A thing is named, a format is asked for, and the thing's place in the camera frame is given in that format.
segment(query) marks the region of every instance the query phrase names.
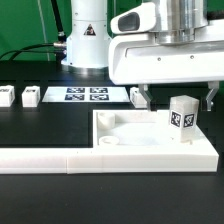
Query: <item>white block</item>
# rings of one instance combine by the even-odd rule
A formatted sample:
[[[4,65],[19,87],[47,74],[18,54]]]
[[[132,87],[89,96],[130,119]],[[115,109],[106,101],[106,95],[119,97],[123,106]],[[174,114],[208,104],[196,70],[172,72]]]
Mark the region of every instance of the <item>white block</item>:
[[[192,141],[198,114],[199,100],[189,96],[172,97],[170,100],[170,136],[177,141]]]
[[[139,88],[132,87],[130,89],[130,100],[135,108],[147,108],[147,102],[139,92]]]
[[[14,99],[14,86],[0,86],[0,107],[10,107]]]
[[[23,107],[37,107],[40,101],[40,87],[27,86],[22,93]]]

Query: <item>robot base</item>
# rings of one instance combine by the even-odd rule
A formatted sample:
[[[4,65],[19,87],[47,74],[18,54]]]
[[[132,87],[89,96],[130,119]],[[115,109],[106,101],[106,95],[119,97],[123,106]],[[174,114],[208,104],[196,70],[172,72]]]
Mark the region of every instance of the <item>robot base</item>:
[[[61,65],[62,70],[66,72],[75,73],[83,76],[97,76],[97,75],[107,75],[109,74],[108,67],[104,68],[78,68],[69,65]]]

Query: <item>white plastic base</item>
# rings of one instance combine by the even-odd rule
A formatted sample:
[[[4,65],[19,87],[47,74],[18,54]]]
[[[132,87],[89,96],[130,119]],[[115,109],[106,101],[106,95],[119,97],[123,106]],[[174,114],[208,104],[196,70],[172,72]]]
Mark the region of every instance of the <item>white plastic base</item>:
[[[115,114],[112,129],[97,127],[99,112]],[[191,142],[173,141],[168,117],[168,111],[94,111],[93,148],[0,149],[0,174],[216,172],[219,155],[200,129]]]

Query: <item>black and white pattern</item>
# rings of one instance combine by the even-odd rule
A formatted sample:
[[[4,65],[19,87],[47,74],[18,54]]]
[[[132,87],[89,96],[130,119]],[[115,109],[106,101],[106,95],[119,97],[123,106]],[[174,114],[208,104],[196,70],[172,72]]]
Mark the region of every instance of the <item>black and white pattern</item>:
[[[26,90],[26,93],[35,93],[35,92],[36,92],[35,89],[27,89],[27,90]]]
[[[66,101],[84,101],[85,95],[83,94],[67,94],[65,96]]]
[[[107,94],[94,94],[90,95],[91,101],[109,101],[109,95]]]
[[[85,88],[67,88],[67,93],[85,93]]]
[[[108,93],[108,88],[90,88],[90,93]]]
[[[9,89],[0,89],[0,92],[7,93],[7,92],[9,92]]]
[[[185,115],[184,128],[190,128],[194,125],[194,114]]]
[[[180,124],[181,124],[181,115],[172,111],[172,113],[171,113],[171,124],[179,128]]]

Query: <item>white cylinder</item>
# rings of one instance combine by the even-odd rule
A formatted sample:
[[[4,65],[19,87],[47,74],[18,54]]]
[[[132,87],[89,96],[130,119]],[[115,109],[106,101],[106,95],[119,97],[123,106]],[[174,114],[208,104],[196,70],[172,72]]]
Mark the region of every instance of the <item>white cylinder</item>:
[[[102,130],[110,130],[115,127],[115,114],[111,112],[99,112],[97,126]]]
[[[67,59],[74,68],[108,67],[111,38],[107,33],[107,0],[72,0],[72,33],[67,38]]]
[[[72,0],[72,19],[73,21],[106,21],[107,0]]]
[[[100,146],[113,146],[118,145],[120,142],[119,138],[115,136],[103,136],[99,139]]]

